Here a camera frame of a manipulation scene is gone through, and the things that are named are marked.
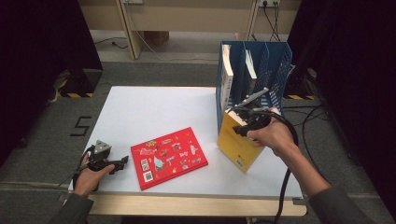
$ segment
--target red book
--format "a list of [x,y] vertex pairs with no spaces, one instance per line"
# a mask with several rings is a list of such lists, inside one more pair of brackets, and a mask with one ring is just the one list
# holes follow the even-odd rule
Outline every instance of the red book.
[[142,190],[208,165],[192,128],[133,146],[131,151]]

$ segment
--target gray carpet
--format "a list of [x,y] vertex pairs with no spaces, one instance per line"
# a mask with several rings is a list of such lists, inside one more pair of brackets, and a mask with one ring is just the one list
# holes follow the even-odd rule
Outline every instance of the gray carpet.
[[[104,73],[92,98],[59,98],[38,118],[26,136],[27,147],[16,148],[0,169],[0,223],[46,223],[62,206],[66,189],[49,189],[64,181],[76,167],[111,86],[200,86],[214,87],[218,67],[214,64],[103,63]],[[284,100],[286,117],[296,124],[303,145],[302,123],[319,101]],[[304,136],[320,171],[340,186],[377,223],[394,223],[364,170],[348,157],[342,139],[326,114],[305,125]],[[79,125],[89,126],[84,129]],[[40,186],[5,184],[34,182]],[[90,223],[120,223],[120,217],[90,216]],[[312,209],[304,217],[283,217],[281,223],[319,223]]]

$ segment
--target human arm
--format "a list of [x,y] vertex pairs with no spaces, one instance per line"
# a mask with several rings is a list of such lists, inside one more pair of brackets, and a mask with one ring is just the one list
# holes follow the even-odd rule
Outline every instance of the human arm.
[[[88,154],[84,157],[83,163],[87,159]],[[75,190],[59,213],[50,220],[49,224],[83,223],[93,206],[93,201],[88,199],[88,196],[96,188],[100,180],[114,168],[115,166],[111,164],[98,172],[88,168],[82,169],[79,173]]]
[[289,167],[322,223],[374,223],[339,188],[327,182],[294,144],[286,125],[276,119],[257,131],[247,132],[256,147],[270,147]]

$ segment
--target file organizer compartment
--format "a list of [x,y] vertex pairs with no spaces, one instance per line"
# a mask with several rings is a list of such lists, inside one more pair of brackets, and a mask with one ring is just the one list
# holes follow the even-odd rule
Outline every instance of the file organizer compartment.
[[[239,104],[243,99],[243,79],[245,75],[245,50],[249,49],[253,58],[253,65],[258,76],[254,92],[269,89],[261,100],[264,107],[278,107],[283,115],[281,100],[290,72],[291,50],[287,42],[262,41],[221,41],[221,45],[231,45],[230,63],[233,69],[233,85],[229,107]],[[218,117],[218,131],[220,130],[223,111],[219,106],[222,71],[222,52],[220,45],[219,70],[216,87],[216,107]]]

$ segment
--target gray sleeve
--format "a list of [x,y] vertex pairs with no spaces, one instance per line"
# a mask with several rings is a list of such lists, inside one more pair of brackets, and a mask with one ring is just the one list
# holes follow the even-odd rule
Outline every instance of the gray sleeve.
[[92,200],[78,196],[77,194],[71,194],[61,211],[50,220],[49,224],[84,223],[92,205]]
[[375,223],[339,188],[326,189],[309,203],[321,223]]

